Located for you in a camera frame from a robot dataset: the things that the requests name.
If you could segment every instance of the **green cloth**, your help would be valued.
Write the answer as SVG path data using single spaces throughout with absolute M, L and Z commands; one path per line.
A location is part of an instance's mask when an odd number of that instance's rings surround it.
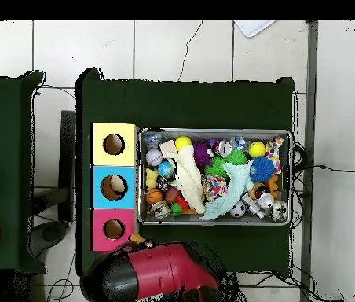
M 77 269 L 85 274 L 97 257 L 89 251 L 90 123 L 135 123 L 138 127 L 276 129 L 291 131 L 290 78 L 277 83 L 161 83 L 135 79 L 100 80 L 87 69 L 82 85 L 82 239 Z M 228 271 L 289 272 L 289 224 L 286 226 L 140 226 L 140 234 L 154 241 L 196 241 L 219 256 Z
M 28 251 L 31 218 L 31 97 L 42 72 L 0 77 L 0 269 L 45 272 Z

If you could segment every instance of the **yellow ball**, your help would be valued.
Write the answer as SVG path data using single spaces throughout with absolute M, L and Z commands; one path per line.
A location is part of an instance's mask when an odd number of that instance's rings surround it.
M 191 145 L 192 140 L 190 140 L 189 137 L 185 137 L 182 135 L 181 137 L 177 138 L 176 141 L 174 142 L 174 145 L 176 146 L 176 150 L 179 152 L 183 147 L 186 147 L 187 145 Z
M 263 157 L 265 155 L 266 147 L 262 142 L 253 142 L 249 148 L 251 157 Z

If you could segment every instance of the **green ball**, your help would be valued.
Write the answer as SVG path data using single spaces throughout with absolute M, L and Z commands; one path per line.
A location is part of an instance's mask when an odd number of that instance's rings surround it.
M 212 162 L 212 166 L 207 165 L 204 168 L 204 174 L 213 175 L 213 176 L 222 177 L 222 178 L 225 178 L 226 176 L 228 176 L 228 174 L 226 173 L 226 171 L 223 167 L 225 161 L 222 157 L 214 156 L 211 159 L 211 162 Z
M 225 162 L 230 162 L 231 164 L 238 166 L 241 164 L 245 164 L 247 158 L 244 155 L 244 152 L 239 149 L 235 149 L 224 160 Z

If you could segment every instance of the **black bar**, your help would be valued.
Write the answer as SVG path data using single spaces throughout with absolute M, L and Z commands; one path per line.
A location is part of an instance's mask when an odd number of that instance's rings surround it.
M 306 89 L 306 124 L 305 124 L 305 151 L 306 166 L 314 164 L 314 129 L 316 117 L 316 81 L 317 81 L 317 40 L 318 20 L 309 22 L 309 55 L 307 64 Z M 310 289 L 310 257 L 312 250 L 312 211 L 313 211 L 313 168 L 307 169 L 303 174 L 303 224 L 302 224 L 302 254 L 301 254 L 301 283 Z M 309 302 L 309 293 L 300 291 L 300 302 Z
M 54 205 L 69 201 L 70 190 L 68 188 L 49 189 L 34 195 L 33 215 L 37 215 Z
M 74 210 L 74 165 L 75 165 L 75 112 L 61 112 L 59 188 L 66 188 L 67 196 L 57 207 L 60 221 L 73 221 Z

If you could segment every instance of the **small orange ball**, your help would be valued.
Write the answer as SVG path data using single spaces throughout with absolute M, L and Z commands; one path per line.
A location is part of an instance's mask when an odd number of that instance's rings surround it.
M 160 189 L 150 189 L 145 195 L 145 201 L 147 204 L 154 205 L 163 199 L 163 195 Z

